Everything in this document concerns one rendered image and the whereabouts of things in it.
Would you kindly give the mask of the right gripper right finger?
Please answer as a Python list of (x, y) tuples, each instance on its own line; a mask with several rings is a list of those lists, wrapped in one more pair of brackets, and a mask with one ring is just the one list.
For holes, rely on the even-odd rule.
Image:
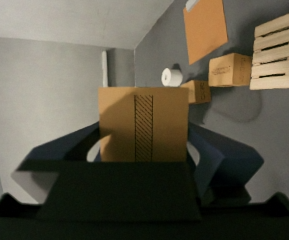
[(197, 167), (187, 148), (186, 163), (191, 167), (200, 198), (210, 187), (245, 186), (264, 164), (254, 147), (190, 121), (187, 140), (200, 156)]

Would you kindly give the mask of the white tape roll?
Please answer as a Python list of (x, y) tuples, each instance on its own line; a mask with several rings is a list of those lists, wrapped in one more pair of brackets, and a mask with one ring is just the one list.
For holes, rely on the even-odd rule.
[(178, 86), (182, 81), (180, 70), (165, 69), (162, 75), (162, 82), (165, 86)]

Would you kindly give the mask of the small square wooden pallet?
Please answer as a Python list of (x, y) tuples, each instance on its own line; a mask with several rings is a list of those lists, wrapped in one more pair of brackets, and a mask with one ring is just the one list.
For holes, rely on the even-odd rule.
[[(289, 88), (289, 44), (263, 51), (264, 48), (287, 42), (289, 42), (289, 14), (255, 27), (250, 89)], [(286, 61), (277, 62), (283, 59)], [(267, 64), (272, 61), (276, 62)], [(260, 78), (262, 75), (279, 73), (285, 73), (285, 76)]]

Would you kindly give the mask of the tan cardboard carton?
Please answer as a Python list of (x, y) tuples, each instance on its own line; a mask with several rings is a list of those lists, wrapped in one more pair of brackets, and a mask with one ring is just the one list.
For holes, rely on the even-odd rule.
[(190, 87), (189, 104), (211, 102), (209, 81), (193, 80), (180, 87)]
[(186, 162), (189, 88), (98, 87), (101, 162)]
[(209, 86), (250, 85), (252, 57), (232, 53), (210, 60)]

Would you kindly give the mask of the tan flat board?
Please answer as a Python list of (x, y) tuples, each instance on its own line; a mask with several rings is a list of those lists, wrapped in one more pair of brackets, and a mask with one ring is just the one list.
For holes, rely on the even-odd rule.
[(184, 19), (189, 54), (204, 57), (228, 42), (222, 0), (189, 0)]

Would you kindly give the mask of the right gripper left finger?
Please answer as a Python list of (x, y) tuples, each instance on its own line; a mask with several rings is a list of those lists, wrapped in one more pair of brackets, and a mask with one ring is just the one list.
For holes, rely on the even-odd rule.
[(100, 125), (98, 121), (94, 124), (33, 147), (24, 159), (88, 161), (88, 152), (99, 140)]

